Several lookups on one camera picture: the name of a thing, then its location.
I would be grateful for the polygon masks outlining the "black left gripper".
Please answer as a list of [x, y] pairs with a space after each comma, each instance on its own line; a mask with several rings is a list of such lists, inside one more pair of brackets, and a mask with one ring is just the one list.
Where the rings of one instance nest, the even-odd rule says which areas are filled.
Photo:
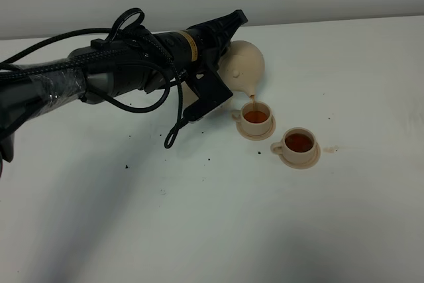
[[227, 52], [232, 36], [248, 22], [243, 10], [237, 9], [232, 13], [220, 17], [211, 25], [201, 23], [185, 31], [193, 37], [199, 52], [199, 61], [202, 68], [217, 71], [219, 62]]

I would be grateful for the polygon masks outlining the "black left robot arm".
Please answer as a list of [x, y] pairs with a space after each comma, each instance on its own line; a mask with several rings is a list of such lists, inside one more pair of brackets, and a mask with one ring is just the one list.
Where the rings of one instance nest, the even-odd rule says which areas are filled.
[[[196, 122], [232, 97], [220, 78], [219, 62], [231, 39], [247, 22], [243, 11], [193, 25], [185, 30], [151, 33], [139, 8], [125, 11], [110, 28], [87, 28], [43, 40], [1, 63], [1, 160], [14, 157], [14, 134], [25, 122], [71, 101], [109, 102], [129, 113], [159, 108], [173, 87], [188, 86], [196, 100], [178, 105], [177, 120], [164, 146], [179, 130]], [[75, 36], [92, 34], [90, 45], [67, 58], [21, 65], [29, 54]]]

